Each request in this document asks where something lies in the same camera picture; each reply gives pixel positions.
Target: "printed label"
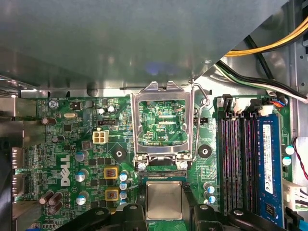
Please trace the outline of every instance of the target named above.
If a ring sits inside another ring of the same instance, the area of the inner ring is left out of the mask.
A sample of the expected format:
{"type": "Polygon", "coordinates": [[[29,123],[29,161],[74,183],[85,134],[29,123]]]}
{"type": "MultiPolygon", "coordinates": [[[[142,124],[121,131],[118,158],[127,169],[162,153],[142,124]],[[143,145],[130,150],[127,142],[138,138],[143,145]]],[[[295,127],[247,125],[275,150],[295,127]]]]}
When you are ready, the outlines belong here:
{"type": "Polygon", "coordinates": [[[271,129],[269,124],[263,125],[263,149],[264,149],[264,182],[265,191],[273,194],[273,168],[271,160],[271,129]]]}

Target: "black connector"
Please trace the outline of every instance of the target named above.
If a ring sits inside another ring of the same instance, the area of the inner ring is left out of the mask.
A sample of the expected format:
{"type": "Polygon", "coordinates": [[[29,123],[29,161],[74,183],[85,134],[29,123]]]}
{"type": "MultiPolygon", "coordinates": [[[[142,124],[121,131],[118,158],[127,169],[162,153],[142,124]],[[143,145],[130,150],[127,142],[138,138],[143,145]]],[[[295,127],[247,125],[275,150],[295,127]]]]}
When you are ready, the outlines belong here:
{"type": "Polygon", "coordinates": [[[117,119],[103,119],[97,121],[97,126],[112,126],[117,125],[118,120],[117,119]]]}
{"type": "MultiPolygon", "coordinates": [[[[208,123],[208,118],[205,117],[200,118],[200,125],[203,125],[205,123],[208,123]]],[[[193,119],[193,124],[198,125],[198,118],[193,119]]]]}

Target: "white connector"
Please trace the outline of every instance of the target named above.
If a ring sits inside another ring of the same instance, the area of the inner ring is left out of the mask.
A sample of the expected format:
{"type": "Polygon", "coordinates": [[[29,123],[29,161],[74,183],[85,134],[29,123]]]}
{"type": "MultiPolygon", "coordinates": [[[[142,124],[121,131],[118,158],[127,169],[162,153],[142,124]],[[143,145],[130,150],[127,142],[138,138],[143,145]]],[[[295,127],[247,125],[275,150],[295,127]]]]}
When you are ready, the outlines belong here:
{"type": "Polygon", "coordinates": [[[104,144],[108,143],[109,139],[109,131],[102,131],[101,128],[98,128],[97,131],[93,132],[93,143],[99,143],[99,144],[104,144]]]}
{"type": "Polygon", "coordinates": [[[302,209],[296,208],[297,204],[296,200],[303,200],[306,201],[305,197],[301,198],[301,191],[307,194],[307,188],[302,187],[298,184],[291,183],[287,180],[282,180],[283,184],[283,205],[292,209],[293,211],[303,211],[302,209]]]}

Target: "blue ram stick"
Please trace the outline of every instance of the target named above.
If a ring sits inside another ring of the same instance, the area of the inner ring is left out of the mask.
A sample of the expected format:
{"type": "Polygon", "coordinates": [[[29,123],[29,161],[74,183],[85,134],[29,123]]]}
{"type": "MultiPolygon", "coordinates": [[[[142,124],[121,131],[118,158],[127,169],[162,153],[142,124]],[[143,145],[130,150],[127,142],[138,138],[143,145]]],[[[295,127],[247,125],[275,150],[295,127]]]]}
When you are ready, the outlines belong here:
{"type": "Polygon", "coordinates": [[[280,123],[277,114],[257,120],[259,215],[284,227],[280,123]]]}

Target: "black ram slot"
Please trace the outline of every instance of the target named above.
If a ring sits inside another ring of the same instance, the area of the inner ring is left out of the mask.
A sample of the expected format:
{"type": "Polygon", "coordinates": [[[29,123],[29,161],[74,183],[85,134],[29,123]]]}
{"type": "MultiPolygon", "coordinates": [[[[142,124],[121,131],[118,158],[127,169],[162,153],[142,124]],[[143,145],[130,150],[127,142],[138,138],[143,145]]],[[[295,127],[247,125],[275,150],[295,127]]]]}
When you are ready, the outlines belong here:
{"type": "Polygon", "coordinates": [[[243,168],[243,207],[244,209],[257,212],[257,144],[256,144],[257,121],[254,118],[241,119],[241,147],[243,168]]]}
{"type": "Polygon", "coordinates": [[[222,119],[218,124],[219,161],[222,163],[220,202],[225,215],[232,208],[243,207],[240,119],[222,119]]]}

